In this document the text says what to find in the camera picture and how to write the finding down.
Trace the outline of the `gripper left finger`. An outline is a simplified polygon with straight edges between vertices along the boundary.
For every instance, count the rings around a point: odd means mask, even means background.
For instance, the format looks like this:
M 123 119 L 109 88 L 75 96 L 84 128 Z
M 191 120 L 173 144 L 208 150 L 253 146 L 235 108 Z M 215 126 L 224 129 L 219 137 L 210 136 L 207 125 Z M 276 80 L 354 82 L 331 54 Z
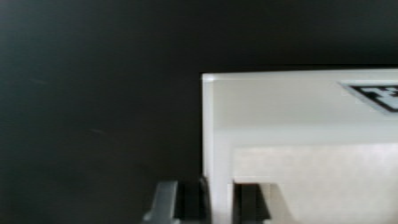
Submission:
M 207 179 L 162 181 L 141 224 L 212 224 Z

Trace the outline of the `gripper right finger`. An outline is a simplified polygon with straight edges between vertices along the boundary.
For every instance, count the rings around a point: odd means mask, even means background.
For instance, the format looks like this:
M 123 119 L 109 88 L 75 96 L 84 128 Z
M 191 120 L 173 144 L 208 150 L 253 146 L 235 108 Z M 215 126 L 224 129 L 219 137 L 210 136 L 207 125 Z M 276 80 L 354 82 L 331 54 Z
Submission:
M 233 224 L 265 224 L 272 215 L 256 183 L 235 184 Z

